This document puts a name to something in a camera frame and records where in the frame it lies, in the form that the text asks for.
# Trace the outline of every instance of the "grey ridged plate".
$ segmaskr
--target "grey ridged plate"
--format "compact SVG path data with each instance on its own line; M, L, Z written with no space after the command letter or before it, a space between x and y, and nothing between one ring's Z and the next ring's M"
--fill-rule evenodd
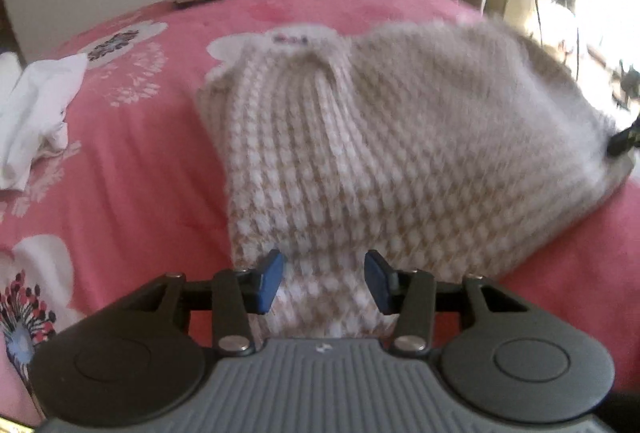
M58 419L41 433L97 431ZM548 429L477 415L422 361L398 359L375 339L271 339L244 359L218 363L200 391L146 424L110 433L601 433L596 419Z

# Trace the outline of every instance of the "bed sheet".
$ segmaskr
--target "bed sheet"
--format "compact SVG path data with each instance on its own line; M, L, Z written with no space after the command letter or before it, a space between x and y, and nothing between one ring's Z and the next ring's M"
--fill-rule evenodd
M145 281L171 271L207 279L229 265L223 168L193 97L247 38L290 44L478 18L453 0L159 3L63 45L55 57L90 58L66 115L70 145L33 168L24 193L0 194L0 324L18 373L27 379L39 342ZM640 384L639 204L628 183L505 279L603 341L620 387ZM192 320L203 344L209 329L206 315Z

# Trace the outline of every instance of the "metal screw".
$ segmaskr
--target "metal screw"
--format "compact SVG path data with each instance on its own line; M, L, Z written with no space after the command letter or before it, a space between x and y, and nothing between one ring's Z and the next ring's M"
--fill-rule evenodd
M251 342L244 336L225 336L218 341L218 346L225 352L244 352Z
M394 346L402 352L421 352L427 347L427 343L418 336L400 336L394 340Z

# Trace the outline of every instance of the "white flower print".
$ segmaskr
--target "white flower print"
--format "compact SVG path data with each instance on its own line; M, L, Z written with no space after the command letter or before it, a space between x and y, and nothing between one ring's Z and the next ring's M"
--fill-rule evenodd
M40 203L46 196L49 188L62 180L65 170L62 168L62 162L80 153L81 144L79 141L69 144L69 146L58 156L46 159L46 165L42 173L31 172L27 187L24 191L11 202L2 202L0 204L0 223L4 219L7 210L14 217L21 218L29 210L32 203Z
M73 288L74 267L58 236L30 236L0 252L0 331L25 384L38 344L83 317L69 308Z
M324 25L284 25L262 34L245 32L218 38L207 45L207 52L215 60L222 61L226 66L231 66L238 60L242 48L248 42L252 42L255 45L265 45L266 47L275 46L284 52L299 52L309 42L337 37L339 37L337 31ZM220 73L218 66L207 74L207 80L217 73Z
M79 52L89 56L88 69L97 68L123 56L133 47L149 38L155 37L167 28L166 23L143 21L121 28L108 36L95 40Z
M150 98L160 90L160 85L151 81L152 77L160 73L166 63L166 57L158 43L149 43L145 49L132 55L132 71L126 74L130 79L127 86L118 86L106 94L111 106L131 104L141 98ZM113 69L107 71L101 79L109 77Z

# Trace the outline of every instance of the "pink bedspread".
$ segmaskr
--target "pink bedspread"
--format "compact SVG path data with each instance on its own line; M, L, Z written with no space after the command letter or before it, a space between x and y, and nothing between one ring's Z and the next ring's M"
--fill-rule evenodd
M167 271L207 279L228 265L223 169L193 95L244 39L286 44L389 21L477 17L453 0L160 3L60 48L57 57L82 50L92 60L66 116L70 146L34 167L24 193L0 194L0 323L18 372L33 345L148 279ZM506 278L601 340L620 387L640 386L639 207L630 182ZM203 343L206 321L191 327Z

